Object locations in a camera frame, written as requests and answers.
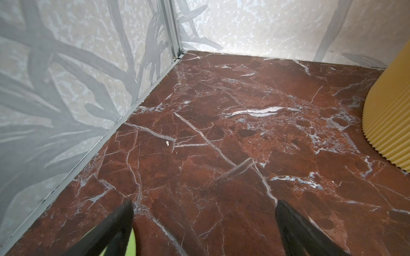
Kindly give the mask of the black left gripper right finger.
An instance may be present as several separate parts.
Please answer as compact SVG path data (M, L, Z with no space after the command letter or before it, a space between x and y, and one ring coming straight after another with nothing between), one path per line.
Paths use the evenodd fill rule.
M278 201L275 218L287 256L349 255L286 201Z

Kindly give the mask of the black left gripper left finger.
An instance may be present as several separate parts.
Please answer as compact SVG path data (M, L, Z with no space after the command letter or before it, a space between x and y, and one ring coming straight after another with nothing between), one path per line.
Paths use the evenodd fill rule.
M126 201L101 223L88 231L64 256L99 256L109 242L121 234L121 253L125 252L131 229L133 229L133 206Z

